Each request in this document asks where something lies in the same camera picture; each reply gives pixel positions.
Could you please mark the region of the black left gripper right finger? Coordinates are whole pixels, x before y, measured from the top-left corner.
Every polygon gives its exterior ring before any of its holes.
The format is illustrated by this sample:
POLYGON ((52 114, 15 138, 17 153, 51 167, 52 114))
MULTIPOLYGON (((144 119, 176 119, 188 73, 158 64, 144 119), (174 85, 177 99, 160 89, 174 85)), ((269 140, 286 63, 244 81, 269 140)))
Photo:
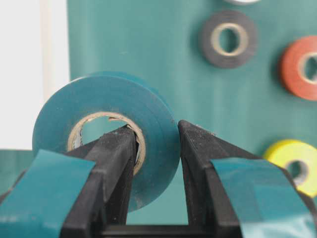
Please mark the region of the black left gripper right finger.
POLYGON ((214 238, 314 238, 317 208, 286 169, 178 123, 188 222, 214 238))

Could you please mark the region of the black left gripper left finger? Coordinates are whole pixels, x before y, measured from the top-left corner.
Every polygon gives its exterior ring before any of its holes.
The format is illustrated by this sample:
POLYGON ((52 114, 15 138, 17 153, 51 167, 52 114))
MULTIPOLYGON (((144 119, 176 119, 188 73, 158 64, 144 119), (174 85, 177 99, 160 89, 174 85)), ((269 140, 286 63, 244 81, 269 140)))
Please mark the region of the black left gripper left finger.
POLYGON ((39 150, 1 197, 3 238, 94 238, 127 219, 136 138, 124 126, 65 154, 39 150))

